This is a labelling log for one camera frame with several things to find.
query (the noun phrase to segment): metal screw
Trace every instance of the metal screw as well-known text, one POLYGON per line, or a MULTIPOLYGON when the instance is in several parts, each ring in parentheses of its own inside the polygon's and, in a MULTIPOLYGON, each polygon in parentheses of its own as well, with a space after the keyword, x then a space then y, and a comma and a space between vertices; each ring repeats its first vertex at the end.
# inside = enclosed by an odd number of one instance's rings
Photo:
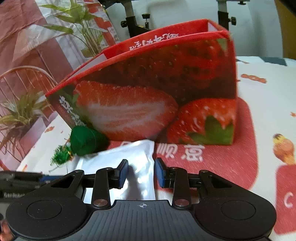
POLYGON ((97 207, 103 207, 108 204, 108 201, 105 199, 97 199, 97 200, 94 200, 93 204, 97 207))
POLYGON ((177 205, 179 207, 186 207, 189 205, 189 201, 186 199, 177 199, 175 201, 175 205, 177 205))

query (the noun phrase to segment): strawberry box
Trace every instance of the strawberry box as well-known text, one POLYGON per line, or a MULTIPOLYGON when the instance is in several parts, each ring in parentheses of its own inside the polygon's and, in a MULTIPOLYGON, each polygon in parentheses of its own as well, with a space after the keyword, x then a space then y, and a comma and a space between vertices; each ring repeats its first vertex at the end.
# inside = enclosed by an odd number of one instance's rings
POLYGON ((104 49, 46 97, 70 127, 111 140, 230 145, 235 68, 229 32, 195 20, 104 49))

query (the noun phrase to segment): white wall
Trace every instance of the white wall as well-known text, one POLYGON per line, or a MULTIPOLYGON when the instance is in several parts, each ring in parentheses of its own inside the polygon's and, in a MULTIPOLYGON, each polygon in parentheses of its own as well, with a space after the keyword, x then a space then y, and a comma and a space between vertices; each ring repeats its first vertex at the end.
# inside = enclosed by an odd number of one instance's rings
MULTIPOLYGON (((237 25, 230 25, 230 31, 238 56, 281 56, 280 26, 275 5, 270 4, 271 1, 273 3, 273 0, 251 0, 244 6, 238 5, 237 2, 227 3, 229 16, 237 18, 237 25), (260 8, 264 10, 266 3, 259 2, 266 1, 269 2, 267 5, 272 11, 261 18, 260 8), (272 17, 276 23, 273 26, 268 25, 267 30, 262 30, 272 17), (254 26, 253 21, 259 24, 259 27, 254 26), (269 39, 272 32, 280 36, 269 39)), ((138 24, 144 25, 142 13, 151 14, 149 22, 152 29, 200 18, 209 18, 218 22, 216 0, 139 0, 132 1, 132 4, 138 24)), ((120 26, 120 22, 126 17, 122 4, 114 4, 107 9, 107 13, 120 40, 129 38, 127 28, 120 26)))

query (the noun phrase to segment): tablecloth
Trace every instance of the tablecloth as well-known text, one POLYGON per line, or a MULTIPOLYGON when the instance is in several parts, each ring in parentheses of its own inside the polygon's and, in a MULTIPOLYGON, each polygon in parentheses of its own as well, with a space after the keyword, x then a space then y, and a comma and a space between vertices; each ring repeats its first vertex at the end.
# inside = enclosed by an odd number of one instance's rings
MULTIPOLYGON (((266 198, 276 208, 270 238, 296 240, 296 61, 237 57, 238 119, 232 146, 155 144, 155 156, 188 172, 208 169, 266 198), (285 141, 285 150, 278 147, 285 141)), ((50 166, 54 149, 69 138, 69 126, 56 117, 20 164, 18 171, 66 174, 76 163, 50 166)), ((126 142, 112 142, 109 148, 126 142)), ((155 184, 157 199, 172 197, 155 184)))

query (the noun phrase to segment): black knob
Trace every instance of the black knob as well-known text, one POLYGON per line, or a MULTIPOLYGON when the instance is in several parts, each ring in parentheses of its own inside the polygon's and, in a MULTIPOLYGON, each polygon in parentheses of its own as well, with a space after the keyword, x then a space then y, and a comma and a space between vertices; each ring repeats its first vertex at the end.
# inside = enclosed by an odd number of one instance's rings
POLYGON ((124 20, 124 21, 121 21, 121 22, 120 22, 120 25, 121 25, 123 28, 125 28, 125 27, 128 26, 128 23, 124 20))
POLYGON ((231 22, 232 25, 236 25, 237 24, 237 18, 236 17, 231 17, 231 19, 229 19, 229 22, 231 22))
POLYGON ((149 13, 143 13, 142 14, 142 18, 143 19, 149 19, 150 18, 150 14, 149 13))

